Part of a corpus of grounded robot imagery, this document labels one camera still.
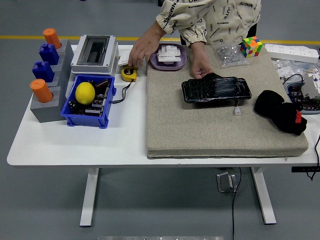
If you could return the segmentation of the person's right hand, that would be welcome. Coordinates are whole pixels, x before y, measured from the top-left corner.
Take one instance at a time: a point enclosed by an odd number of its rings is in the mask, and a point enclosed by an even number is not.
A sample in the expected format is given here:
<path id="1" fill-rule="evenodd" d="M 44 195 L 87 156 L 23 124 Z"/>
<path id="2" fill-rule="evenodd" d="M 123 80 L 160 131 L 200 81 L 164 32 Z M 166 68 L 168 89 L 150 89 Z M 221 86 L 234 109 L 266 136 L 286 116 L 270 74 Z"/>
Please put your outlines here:
<path id="1" fill-rule="evenodd" d="M 195 79 L 201 79 L 208 74 L 212 74 L 210 60 L 207 56 L 193 56 L 191 64 L 191 74 Z"/>

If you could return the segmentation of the person's left hand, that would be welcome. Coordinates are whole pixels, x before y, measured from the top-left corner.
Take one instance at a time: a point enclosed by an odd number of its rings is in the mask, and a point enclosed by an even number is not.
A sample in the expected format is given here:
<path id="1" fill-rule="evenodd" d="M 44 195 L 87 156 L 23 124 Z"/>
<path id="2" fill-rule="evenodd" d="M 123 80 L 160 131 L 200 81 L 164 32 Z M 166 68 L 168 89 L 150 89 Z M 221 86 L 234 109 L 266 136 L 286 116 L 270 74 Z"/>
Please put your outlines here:
<path id="1" fill-rule="evenodd" d="M 129 53 L 128 65 L 130 67 L 142 67 L 144 60 L 148 62 L 151 54 L 157 50 L 159 42 L 159 39 L 155 36 L 149 34 L 141 36 Z"/>

